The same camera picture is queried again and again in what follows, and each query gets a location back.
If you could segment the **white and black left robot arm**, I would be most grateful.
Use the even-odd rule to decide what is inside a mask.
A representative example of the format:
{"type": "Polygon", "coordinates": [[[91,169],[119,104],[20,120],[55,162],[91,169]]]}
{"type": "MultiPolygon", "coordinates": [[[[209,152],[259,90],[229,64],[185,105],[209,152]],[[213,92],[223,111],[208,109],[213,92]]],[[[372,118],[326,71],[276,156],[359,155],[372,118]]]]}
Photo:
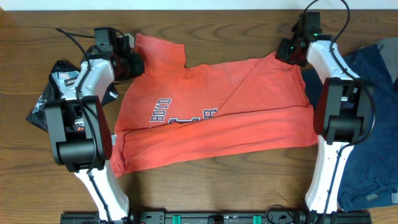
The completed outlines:
{"type": "Polygon", "coordinates": [[[75,174],[88,189],[98,212],[64,213],[60,223],[134,223],[128,196],[111,168],[114,139],[102,100],[115,81],[144,72],[141,56],[132,52],[134,38],[110,27],[95,29],[95,43],[83,50],[80,69],[58,61],[49,76],[55,99],[44,106],[55,162],[75,174]]]}

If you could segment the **red orange t-shirt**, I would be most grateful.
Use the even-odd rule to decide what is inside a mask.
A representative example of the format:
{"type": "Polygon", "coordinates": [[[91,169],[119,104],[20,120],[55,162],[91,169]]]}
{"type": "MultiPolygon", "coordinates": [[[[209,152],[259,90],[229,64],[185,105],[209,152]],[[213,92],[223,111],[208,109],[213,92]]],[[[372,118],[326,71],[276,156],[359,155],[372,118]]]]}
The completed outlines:
{"type": "Polygon", "coordinates": [[[300,68],[263,58],[185,65],[185,47],[142,34],[145,72],[123,97],[114,174],[317,143],[300,68]]]}

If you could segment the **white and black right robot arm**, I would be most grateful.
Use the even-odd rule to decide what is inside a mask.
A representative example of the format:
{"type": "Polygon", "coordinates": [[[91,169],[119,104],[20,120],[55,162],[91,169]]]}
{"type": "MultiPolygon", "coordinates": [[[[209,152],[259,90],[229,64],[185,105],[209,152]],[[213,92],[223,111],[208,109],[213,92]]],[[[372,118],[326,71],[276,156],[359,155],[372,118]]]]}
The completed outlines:
{"type": "Polygon", "coordinates": [[[291,39],[282,39],[275,57],[290,65],[310,64],[323,85],[313,117],[317,163],[305,201],[312,213],[326,216],[338,209],[337,195],[354,145],[373,129],[373,88],[349,68],[335,39],[323,34],[319,13],[301,14],[292,32],[291,39]]]}

